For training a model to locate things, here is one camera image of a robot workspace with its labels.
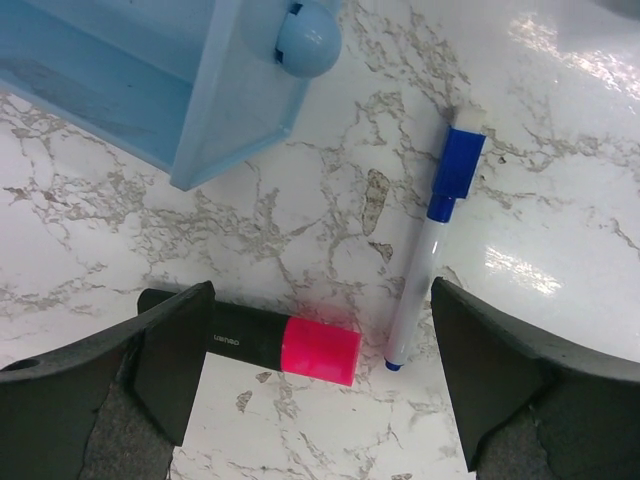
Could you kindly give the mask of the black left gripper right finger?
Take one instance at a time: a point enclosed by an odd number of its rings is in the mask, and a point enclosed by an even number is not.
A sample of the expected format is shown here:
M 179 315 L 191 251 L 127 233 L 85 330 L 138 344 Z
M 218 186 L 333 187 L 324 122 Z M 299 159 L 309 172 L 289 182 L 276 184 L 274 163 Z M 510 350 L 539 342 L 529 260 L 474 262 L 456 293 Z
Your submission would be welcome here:
M 639 365 L 432 285 L 439 353 L 478 479 L 636 479 Z

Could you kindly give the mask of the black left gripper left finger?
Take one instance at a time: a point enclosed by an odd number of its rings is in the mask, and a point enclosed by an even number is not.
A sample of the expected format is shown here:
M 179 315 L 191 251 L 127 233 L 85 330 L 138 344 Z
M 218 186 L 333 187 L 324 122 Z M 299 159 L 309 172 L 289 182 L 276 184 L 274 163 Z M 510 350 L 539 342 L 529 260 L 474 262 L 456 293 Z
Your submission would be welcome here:
M 193 408 L 214 300 L 210 282 L 196 284 L 2 368 L 2 478 L 166 478 Z

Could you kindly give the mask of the black pink highlighter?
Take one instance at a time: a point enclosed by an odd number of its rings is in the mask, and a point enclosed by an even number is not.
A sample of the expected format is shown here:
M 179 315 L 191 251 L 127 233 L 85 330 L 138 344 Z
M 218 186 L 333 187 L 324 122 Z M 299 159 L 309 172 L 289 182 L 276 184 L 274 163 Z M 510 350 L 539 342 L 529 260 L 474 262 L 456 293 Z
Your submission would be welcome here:
M 125 389 L 149 405 L 165 391 L 192 402 L 209 353 L 347 387 L 354 382 L 357 332 L 219 302 L 209 282 L 180 294 L 146 289 L 142 297 L 145 311 L 96 339 L 112 364 L 130 359 Z

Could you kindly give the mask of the white blue marker pen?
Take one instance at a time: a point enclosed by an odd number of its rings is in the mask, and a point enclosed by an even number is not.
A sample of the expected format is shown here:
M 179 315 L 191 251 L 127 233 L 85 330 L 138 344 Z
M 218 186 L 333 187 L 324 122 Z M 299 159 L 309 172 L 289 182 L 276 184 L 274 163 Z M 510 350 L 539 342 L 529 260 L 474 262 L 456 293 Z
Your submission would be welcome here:
M 447 129 L 425 220 L 384 352 L 385 366 L 392 372 L 399 371 L 408 360 L 456 202 L 469 194 L 486 140 L 482 133 L 485 116 L 478 107 L 458 107 Z

